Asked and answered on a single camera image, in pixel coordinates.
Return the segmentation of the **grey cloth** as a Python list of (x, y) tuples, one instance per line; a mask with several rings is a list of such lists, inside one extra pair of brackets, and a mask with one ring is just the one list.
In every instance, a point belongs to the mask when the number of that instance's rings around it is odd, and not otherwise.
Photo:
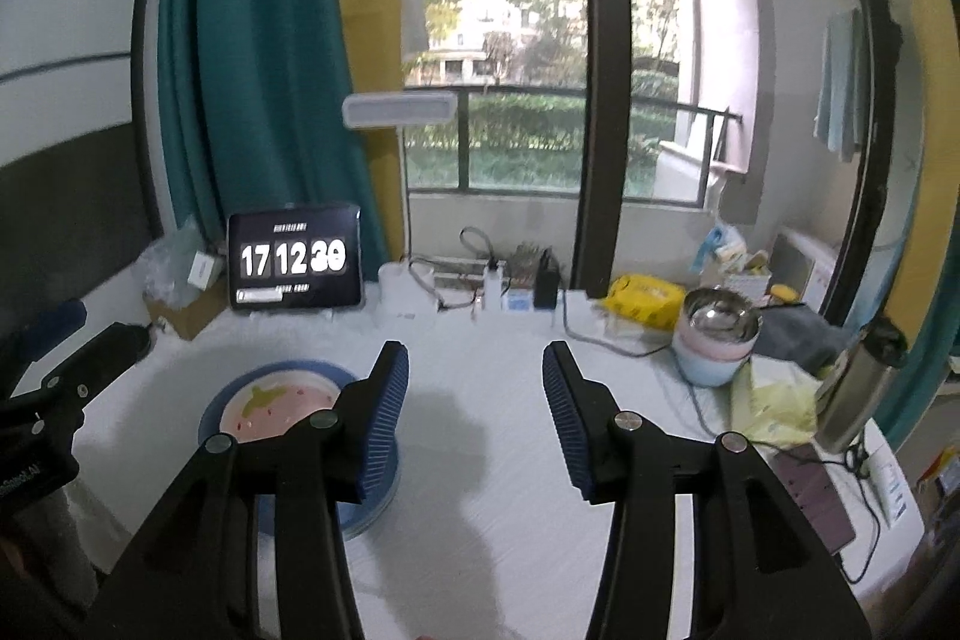
[(805, 304), (761, 307), (761, 326), (755, 356), (784, 360), (817, 375), (835, 364), (853, 342), (853, 333), (833, 326)]

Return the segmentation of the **teal curtain left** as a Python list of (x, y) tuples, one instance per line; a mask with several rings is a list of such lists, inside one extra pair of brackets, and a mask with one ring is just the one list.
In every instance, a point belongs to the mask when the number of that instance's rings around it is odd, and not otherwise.
[(160, 0), (158, 104), (179, 223), (212, 242), (229, 216), (348, 202), (361, 211), (361, 269), (387, 242), (352, 94), (338, 0)]

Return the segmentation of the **black window frame post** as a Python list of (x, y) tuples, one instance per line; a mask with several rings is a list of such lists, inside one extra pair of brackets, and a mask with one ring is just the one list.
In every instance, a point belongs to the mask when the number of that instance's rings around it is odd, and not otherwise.
[(607, 292), (619, 240), (631, 106), (631, 0), (587, 0), (586, 126), (571, 284)]

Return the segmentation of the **pink strawberry bowl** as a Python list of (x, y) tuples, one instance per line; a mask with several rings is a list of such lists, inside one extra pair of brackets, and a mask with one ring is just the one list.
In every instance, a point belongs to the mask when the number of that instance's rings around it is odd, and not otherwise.
[(279, 437), (305, 417), (331, 409), (338, 395), (333, 381), (304, 372), (256, 378), (226, 401), (220, 431), (241, 443)]

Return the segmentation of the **purple notebook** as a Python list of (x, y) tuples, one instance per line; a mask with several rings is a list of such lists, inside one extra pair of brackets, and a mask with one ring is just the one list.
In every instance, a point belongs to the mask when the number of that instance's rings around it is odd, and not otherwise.
[(832, 466), (812, 445), (778, 450), (770, 466), (830, 554), (838, 554), (856, 539), (850, 514), (833, 482)]

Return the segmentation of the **stacked pastel bowls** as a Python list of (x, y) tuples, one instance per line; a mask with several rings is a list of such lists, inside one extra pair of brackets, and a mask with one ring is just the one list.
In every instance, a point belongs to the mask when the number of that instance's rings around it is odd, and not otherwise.
[(672, 335), (672, 353), (680, 375), (690, 385), (703, 388), (729, 385), (754, 346), (755, 341), (718, 341), (698, 331), (686, 317), (677, 321)]

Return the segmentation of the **hanging light blue garment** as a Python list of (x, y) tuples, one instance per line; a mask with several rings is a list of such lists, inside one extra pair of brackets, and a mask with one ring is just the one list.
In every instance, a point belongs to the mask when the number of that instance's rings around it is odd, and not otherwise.
[(866, 135), (867, 39), (859, 10), (833, 14), (823, 34), (822, 83), (814, 136), (842, 163), (861, 151)]

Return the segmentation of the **clear plastic bag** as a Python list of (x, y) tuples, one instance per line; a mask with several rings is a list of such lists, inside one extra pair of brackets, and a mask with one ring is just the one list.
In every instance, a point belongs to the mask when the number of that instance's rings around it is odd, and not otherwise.
[(195, 255), (205, 250), (205, 237), (194, 216), (179, 229), (151, 242), (133, 262), (133, 276), (145, 299), (174, 310), (192, 304), (200, 291), (189, 283), (190, 269)]

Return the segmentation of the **yellow curtain right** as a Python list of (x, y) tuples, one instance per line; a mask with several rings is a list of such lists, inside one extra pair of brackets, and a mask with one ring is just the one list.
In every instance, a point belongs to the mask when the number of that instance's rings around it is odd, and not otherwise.
[(935, 320), (937, 291), (958, 298), (947, 255), (958, 213), (958, 23), (953, 0), (893, 0), (900, 49), (887, 85), (895, 96), (892, 170), (878, 228), (890, 257), (882, 312), (916, 346)]

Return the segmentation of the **dark blue bowl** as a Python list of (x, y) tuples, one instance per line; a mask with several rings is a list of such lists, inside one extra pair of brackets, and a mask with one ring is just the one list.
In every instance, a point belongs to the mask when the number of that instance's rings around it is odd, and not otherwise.
[(228, 434), (257, 442), (286, 434), (305, 417), (331, 409), (358, 377), (324, 360), (280, 360), (249, 370), (218, 390), (200, 416), (197, 440)]

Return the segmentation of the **white tube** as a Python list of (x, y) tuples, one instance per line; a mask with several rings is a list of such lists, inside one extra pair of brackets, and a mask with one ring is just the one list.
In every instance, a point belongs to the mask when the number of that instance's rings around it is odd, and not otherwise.
[(907, 513), (910, 493), (898, 461), (884, 448), (877, 448), (867, 456), (867, 476), (882, 515), (893, 528)]

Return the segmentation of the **small white box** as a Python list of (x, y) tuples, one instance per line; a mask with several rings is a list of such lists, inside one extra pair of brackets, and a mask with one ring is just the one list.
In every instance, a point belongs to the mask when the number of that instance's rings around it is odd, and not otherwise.
[(210, 291), (223, 275), (224, 258), (217, 253), (195, 252), (187, 282), (197, 291)]

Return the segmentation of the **blue white snack package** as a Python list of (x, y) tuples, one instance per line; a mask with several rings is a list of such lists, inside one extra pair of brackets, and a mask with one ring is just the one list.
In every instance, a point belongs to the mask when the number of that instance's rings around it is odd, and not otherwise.
[(704, 236), (690, 271), (701, 275), (709, 263), (713, 263), (722, 276), (770, 273), (770, 253), (765, 250), (750, 252), (742, 234), (734, 226), (724, 223), (716, 223)]

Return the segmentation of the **pale yellow tissue pack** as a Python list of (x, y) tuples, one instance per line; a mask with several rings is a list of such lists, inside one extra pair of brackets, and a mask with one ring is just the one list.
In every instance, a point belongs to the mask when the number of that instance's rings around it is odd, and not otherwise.
[(779, 448), (809, 443), (818, 390), (820, 381), (794, 362), (752, 356), (731, 383), (731, 429)]

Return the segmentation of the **white desk lamp head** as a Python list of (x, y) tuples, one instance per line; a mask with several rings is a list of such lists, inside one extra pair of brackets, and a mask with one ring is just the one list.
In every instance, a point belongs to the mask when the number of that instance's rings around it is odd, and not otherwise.
[(360, 92), (345, 97), (343, 125), (352, 130), (427, 127), (452, 122), (457, 96), (452, 91)]

